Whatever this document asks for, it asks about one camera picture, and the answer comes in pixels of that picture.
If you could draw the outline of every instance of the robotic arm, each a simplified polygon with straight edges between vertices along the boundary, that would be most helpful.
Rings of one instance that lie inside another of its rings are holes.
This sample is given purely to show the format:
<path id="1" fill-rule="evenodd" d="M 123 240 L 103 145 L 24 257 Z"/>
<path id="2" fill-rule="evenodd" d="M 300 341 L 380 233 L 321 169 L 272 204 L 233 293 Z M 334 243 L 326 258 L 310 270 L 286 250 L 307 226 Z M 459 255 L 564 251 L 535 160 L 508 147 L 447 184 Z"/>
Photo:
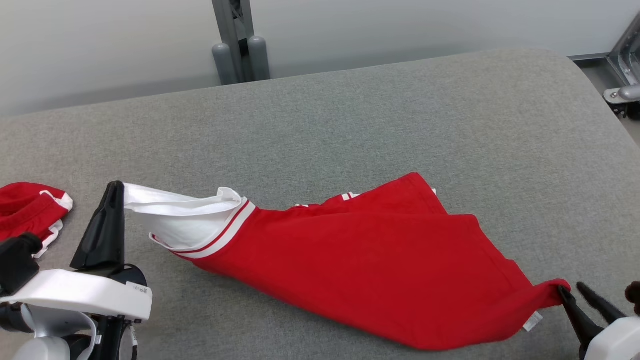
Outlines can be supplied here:
<path id="1" fill-rule="evenodd" d="M 70 267 L 44 270 L 26 233 L 0 243 L 0 329 L 33 333 L 14 360 L 117 360 L 124 332 L 149 319 L 153 294 L 124 263 L 124 184 L 109 183 Z M 91 335 L 77 334 L 89 331 Z"/>

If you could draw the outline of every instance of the red garment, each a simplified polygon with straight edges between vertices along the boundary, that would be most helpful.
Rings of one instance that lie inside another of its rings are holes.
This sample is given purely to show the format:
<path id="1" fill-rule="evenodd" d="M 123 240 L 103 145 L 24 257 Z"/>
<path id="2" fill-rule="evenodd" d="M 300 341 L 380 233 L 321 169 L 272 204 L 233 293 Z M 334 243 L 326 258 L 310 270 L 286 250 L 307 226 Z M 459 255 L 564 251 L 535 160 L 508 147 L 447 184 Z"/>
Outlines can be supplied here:
<path id="1" fill-rule="evenodd" d="M 560 279 L 533 286 L 473 215 L 447 215 L 418 174 L 350 197 L 287 211 L 243 199 L 209 243 L 172 251 L 284 302 L 424 350 L 505 340 L 536 310 L 561 304 L 557 285 L 569 287 Z"/>
<path id="2" fill-rule="evenodd" d="M 0 241 L 30 232 L 43 242 L 43 249 L 58 237 L 62 217 L 73 208 L 64 191 L 33 183 L 13 183 L 0 188 Z"/>

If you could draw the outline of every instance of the gray table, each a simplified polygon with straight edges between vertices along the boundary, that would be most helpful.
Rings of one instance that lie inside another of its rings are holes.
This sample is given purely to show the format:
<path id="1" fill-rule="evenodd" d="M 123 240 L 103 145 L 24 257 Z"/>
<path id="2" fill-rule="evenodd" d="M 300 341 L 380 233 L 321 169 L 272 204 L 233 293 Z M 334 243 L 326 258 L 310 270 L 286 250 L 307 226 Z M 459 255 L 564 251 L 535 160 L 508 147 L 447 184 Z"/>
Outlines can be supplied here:
<path id="1" fill-rule="evenodd" d="M 67 268 L 108 181 L 263 208 L 361 192 L 411 171 L 473 213 L 533 283 L 586 281 L 625 311 L 640 279 L 640 151 L 587 78 L 549 51 L 503 50 L 159 95 L 0 120 L 0 184 L 66 190 L 43 268 Z M 127 218 L 154 291 L 140 359 L 573 359 L 560 307 L 502 343 L 420 352 L 205 273 Z M 20 334 L 0 334 L 9 359 Z"/>

